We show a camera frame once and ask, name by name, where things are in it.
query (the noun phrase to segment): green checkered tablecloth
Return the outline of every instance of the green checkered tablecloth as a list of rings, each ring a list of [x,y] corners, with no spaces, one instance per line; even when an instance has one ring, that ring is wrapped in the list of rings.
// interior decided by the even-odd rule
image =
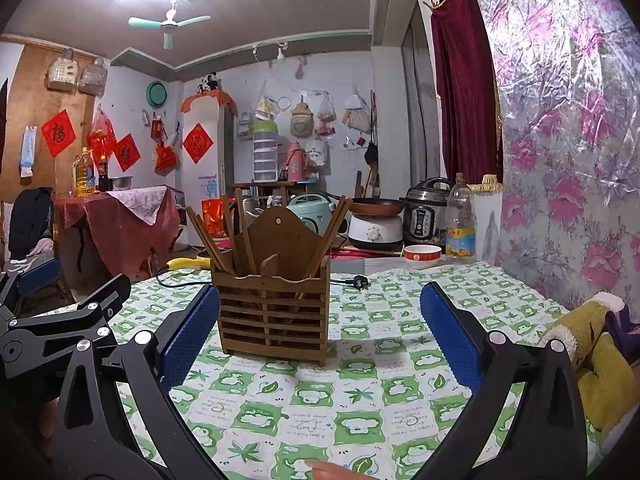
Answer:
[[[206,280],[177,270],[170,283]],[[334,274],[334,278],[343,278]],[[380,479],[408,480],[449,431],[470,397],[459,385],[420,316],[422,286],[435,280],[456,306],[487,330],[535,344],[565,313],[557,303],[484,262],[369,276],[369,290],[332,285],[329,356],[324,367],[246,354],[226,355],[213,329],[183,386],[170,397],[196,439],[230,480],[310,480],[305,459],[329,460]],[[154,330],[184,308],[199,286],[133,285],[111,321],[119,342]],[[126,384],[129,423],[145,455],[162,463]],[[494,457],[516,410],[515,384],[479,457]],[[600,459],[588,428],[591,466]]]

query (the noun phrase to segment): hand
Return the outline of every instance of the hand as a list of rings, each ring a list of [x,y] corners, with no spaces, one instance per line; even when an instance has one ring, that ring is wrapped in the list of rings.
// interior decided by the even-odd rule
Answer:
[[[38,416],[38,429],[43,436],[42,454],[51,458],[53,452],[53,428],[56,425],[59,399],[53,399],[42,405]]]
[[[372,476],[354,473],[350,469],[332,464],[330,462],[319,462],[317,460],[305,460],[305,463],[312,468],[311,474],[314,480],[372,480]]]

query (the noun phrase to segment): wooden door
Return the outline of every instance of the wooden door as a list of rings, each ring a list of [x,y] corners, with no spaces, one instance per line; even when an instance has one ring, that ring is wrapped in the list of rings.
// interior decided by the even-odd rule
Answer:
[[[47,70],[60,55],[60,52],[48,48],[26,45],[20,56],[7,101],[6,141],[0,175],[0,197],[3,202],[13,203],[23,189],[52,187],[58,196],[68,195],[73,189],[72,165],[82,147],[87,145],[86,136],[91,129],[95,99],[80,92],[71,95],[47,90]],[[76,60],[80,72],[90,62],[84,57],[76,57]],[[65,109],[76,140],[53,158],[40,126]],[[21,178],[22,135],[28,125],[38,127],[33,176]]]

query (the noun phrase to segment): tablecloth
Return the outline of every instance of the tablecloth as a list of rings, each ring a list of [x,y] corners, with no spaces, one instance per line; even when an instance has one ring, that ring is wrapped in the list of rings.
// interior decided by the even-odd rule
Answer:
[[[137,218],[119,200],[107,193],[56,200],[56,221],[61,243],[69,228],[86,218],[95,247],[109,272],[135,277],[140,264],[153,249],[162,265],[178,232],[180,217],[173,193],[167,189],[156,216],[149,225]]]
[[[163,276],[179,283],[206,280],[209,273],[181,269]],[[420,290],[431,280],[487,330],[499,328],[515,342],[537,343],[566,312],[484,262],[379,272],[369,276],[369,290],[362,292],[332,285],[324,367],[226,355],[213,329],[183,386],[170,397],[230,480],[311,480],[305,459],[329,460],[380,479],[409,480],[471,394],[456,382],[420,316]],[[111,321],[116,338],[125,342],[138,330],[156,329],[199,288],[163,288],[154,280],[133,285],[129,301]],[[119,387],[140,447],[162,463],[128,385]],[[479,462],[497,454],[522,389],[522,384],[511,388]],[[593,468],[601,457],[597,434],[586,425]]]
[[[142,187],[124,191],[107,191],[124,207],[140,218],[145,224],[154,225],[162,200],[167,193],[166,186]]]

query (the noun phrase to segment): stuffed panda toy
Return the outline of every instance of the stuffed panda toy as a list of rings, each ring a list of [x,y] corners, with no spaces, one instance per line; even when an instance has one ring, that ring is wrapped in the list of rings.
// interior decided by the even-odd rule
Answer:
[[[202,79],[202,84],[198,85],[198,94],[203,92],[209,92],[211,90],[218,89],[218,80],[216,79],[216,72],[213,74],[207,74]]]

